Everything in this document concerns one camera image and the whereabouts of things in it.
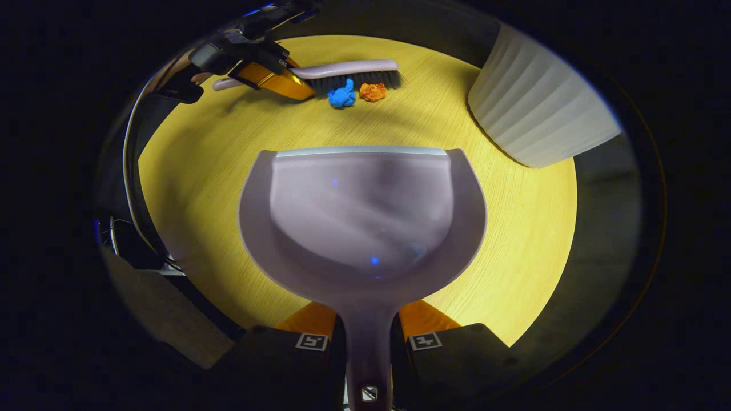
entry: white ribbed container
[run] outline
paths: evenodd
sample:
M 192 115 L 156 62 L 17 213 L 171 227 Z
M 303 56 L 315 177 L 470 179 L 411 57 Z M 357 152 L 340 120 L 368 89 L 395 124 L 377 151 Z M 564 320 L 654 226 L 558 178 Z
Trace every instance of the white ribbed container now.
M 530 167 L 560 162 L 621 132 L 607 105 L 573 68 L 505 25 L 467 101 L 493 141 Z

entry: blue crumpled paper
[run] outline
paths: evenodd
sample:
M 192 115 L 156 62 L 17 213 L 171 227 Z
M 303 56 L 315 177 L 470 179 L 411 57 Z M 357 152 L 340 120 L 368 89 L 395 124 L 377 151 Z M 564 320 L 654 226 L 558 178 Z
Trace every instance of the blue crumpled paper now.
M 335 108 L 350 107 L 355 104 L 356 94 L 353 91 L 353 80 L 346 78 L 345 87 L 327 92 L 327 100 Z

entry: round table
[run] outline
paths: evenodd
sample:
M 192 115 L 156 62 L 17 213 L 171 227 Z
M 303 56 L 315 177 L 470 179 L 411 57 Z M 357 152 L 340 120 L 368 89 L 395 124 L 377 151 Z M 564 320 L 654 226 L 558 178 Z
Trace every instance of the round table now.
M 261 150 L 394 145 L 462 148 L 488 205 L 479 254 L 453 283 L 425 298 L 462 325 L 484 323 L 512 345 L 548 301 L 569 255 L 576 220 L 574 162 L 542 169 L 503 154 L 471 117 L 467 92 L 479 68 L 434 50 L 361 36 L 285 39 L 302 67 L 395 59 L 404 85 L 378 102 L 333 109 L 237 87 L 179 105 L 139 161 L 150 215 L 191 282 L 242 327 L 275 325 L 308 301 L 253 264 L 239 235 L 238 201 Z

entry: dustpan handle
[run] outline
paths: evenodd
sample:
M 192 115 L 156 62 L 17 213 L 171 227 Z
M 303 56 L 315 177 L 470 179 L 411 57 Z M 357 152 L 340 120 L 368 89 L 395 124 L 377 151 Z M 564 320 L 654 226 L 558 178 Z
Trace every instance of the dustpan handle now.
M 389 411 L 391 389 L 391 322 L 397 309 L 378 312 L 340 313 L 348 347 L 346 380 L 351 411 Z M 364 400 L 364 388 L 375 388 L 377 396 Z

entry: hand brush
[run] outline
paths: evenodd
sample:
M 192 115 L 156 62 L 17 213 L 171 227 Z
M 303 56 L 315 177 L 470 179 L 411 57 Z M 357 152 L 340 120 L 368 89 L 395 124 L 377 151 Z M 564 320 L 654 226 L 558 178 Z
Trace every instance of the hand brush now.
M 350 78 L 356 89 L 363 83 L 383 83 L 386 88 L 401 86 L 401 75 L 398 64 L 391 59 L 346 61 L 344 63 L 325 64 L 315 67 L 289 68 L 292 74 L 309 84 L 320 95 L 335 88 L 345 86 L 345 79 Z M 224 78 L 213 83 L 213 90 L 241 86 L 234 78 Z

